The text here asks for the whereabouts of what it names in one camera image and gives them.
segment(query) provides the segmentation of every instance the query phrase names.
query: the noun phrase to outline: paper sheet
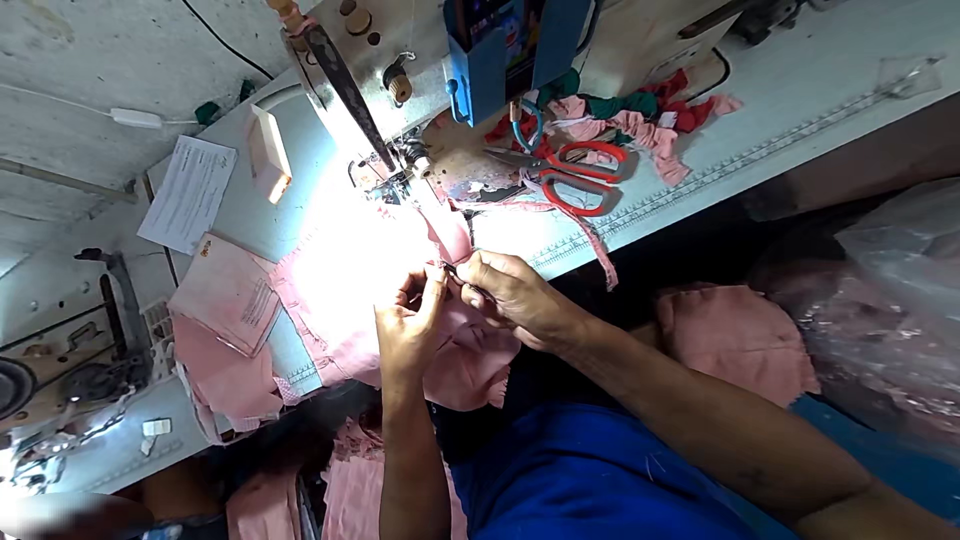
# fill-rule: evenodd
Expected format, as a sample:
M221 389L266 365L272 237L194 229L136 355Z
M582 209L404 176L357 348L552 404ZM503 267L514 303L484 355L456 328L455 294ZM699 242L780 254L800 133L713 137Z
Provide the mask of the paper sheet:
M213 226L236 161L233 148L181 135L137 236L193 255Z

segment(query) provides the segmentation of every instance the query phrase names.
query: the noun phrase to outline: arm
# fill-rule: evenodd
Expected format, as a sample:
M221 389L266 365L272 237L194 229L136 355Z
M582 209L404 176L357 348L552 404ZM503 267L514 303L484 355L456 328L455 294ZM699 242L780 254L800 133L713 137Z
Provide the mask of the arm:
M407 307L408 293L421 287L420 310L414 312ZM422 271L375 308L383 380L383 540L450 537L444 463L423 399L423 371L436 351L433 327L445 293L443 272Z
M527 345L561 357L688 462L804 537L954 537L799 417L592 317L522 259L477 252L458 277L496 299L490 306L463 289L491 324L514 328Z

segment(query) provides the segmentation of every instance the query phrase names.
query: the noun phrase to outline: person's left hand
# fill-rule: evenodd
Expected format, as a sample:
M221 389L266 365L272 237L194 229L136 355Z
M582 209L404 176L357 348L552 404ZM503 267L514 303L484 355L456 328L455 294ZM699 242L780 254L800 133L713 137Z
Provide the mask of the person's left hand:
M421 294L420 308L411 309ZM376 337L380 342L383 385L420 384L437 352L435 323L446 295L446 272L424 266L410 272L399 286L377 303Z

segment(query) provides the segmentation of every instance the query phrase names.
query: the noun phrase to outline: blue hook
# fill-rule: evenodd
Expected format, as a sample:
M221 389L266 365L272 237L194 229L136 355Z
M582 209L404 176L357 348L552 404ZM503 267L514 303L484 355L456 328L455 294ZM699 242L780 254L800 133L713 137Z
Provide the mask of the blue hook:
M446 93L450 94L450 108L453 110L453 120L462 124L470 120L469 116L460 114L460 108L457 107L457 80L450 79L446 82Z

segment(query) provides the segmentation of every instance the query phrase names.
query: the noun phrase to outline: scissors blade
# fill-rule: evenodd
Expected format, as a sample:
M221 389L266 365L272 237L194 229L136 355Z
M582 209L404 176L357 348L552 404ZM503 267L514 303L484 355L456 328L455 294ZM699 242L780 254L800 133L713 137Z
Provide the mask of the scissors blade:
M506 148L488 146L484 149L484 152L495 160L503 161L504 163L513 165L514 167L533 167L540 161L533 156L520 154L520 152L514 152L513 150L508 150Z

